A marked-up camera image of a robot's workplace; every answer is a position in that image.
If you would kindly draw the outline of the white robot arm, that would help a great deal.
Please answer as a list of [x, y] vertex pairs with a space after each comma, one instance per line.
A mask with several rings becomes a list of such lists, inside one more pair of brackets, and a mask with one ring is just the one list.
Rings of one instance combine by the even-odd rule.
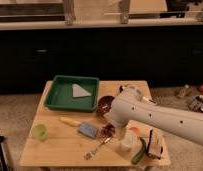
[[126, 87], [111, 103], [110, 123], [125, 127], [131, 120], [167, 131], [203, 146], [203, 114], [158, 106], [137, 87]]

